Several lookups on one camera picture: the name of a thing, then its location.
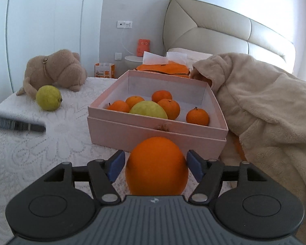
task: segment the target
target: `orange owl figurine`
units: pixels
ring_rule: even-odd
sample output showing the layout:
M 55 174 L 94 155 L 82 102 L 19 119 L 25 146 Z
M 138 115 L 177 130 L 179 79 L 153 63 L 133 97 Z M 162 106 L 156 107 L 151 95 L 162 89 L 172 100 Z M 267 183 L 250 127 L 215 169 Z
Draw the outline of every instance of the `orange owl figurine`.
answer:
M 145 51 L 150 52 L 150 40 L 139 39 L 137 44 L 137 56 L 143 57 Z

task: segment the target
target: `headboard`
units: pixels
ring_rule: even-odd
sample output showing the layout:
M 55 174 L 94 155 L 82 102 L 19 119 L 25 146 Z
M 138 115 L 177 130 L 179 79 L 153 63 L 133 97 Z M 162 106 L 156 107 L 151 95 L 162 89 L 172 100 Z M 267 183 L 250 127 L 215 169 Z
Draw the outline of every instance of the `headboard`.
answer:
M 295 47 L 272 29 L 234 11 L 197 0 L 170 0 L 163 44 L 210 54 L 246 53 L 291 73 Z

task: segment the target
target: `pink box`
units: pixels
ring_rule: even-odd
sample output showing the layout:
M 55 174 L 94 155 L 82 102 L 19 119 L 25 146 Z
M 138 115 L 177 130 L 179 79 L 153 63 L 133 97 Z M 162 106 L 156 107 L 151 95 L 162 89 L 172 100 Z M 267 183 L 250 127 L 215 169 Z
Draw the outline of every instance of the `pink box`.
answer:
M 151 100 L 158 90 L 169 91 L 179 103 L 181 112 L 176 120 L 105 109 L 115 100 L 134 95 Z M 186 123 L 186 114 L 195 107 L 207 111 L 209 126 Z M 177 144 L 184 155 L 193 149 L 205 159 L 218 158 L 228 133 L 219 104 L 206 82 L 158 73 L 129 70 L 89 105 L 88 114 L 92 143 L 125 151 L 147 138 L 163 136 Z

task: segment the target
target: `plush toy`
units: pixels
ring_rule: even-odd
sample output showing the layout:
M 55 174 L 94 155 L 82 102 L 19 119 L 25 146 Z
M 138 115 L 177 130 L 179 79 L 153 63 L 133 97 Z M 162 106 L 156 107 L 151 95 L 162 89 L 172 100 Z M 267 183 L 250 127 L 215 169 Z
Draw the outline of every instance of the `plush toy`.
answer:
M 87 78 L 87 72 L 79 61 L 79 54 L 70 50 L 58 50 L 49 56 L 30 59 L 26 65 L 23 87 L 16 95 L 26 93 L 35 100 L 40 87 L 55 82 L 61 87 L 78 92 Z

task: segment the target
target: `tangerine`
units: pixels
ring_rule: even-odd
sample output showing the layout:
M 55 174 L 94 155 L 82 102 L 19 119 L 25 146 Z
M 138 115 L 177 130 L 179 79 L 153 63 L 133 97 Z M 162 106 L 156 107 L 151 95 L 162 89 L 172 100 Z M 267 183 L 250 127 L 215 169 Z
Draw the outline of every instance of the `tangerine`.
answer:
M 112 104 L 109 103 L 109 107 L 107 107 L 108 110 L 114 110 L 114 111 L 121 111 L 128 113 L 131 109 L 129 108 L 129 105 L 122 101 L 122 100 L 116 100 Z
M 152 101 L 158 103 L 160 100 L 163 99 L 172 99 L 172 95 L 169 91 L 166 90 L 159 90 L 153 93 L 152 95 Z
M 158 104 L 164 109 L 169 120 L 175 120 L 180 114 L 180 106 L 175 100 L 163 99 Z
M 144 99 L 140 96 L 132 96 L 126 99 L 126 103 L 128 104 L 130 109 L 141 101 L 144 101 Z
M 195 107 L 187 113 L 186 122 L 207 126 L 210 118 L 205 110 Z
M 125 174 L 133 195 L 180 195 L 188 181 L 181 150 L 164 137 L 152 137 L 138 144 L 129 156 Z

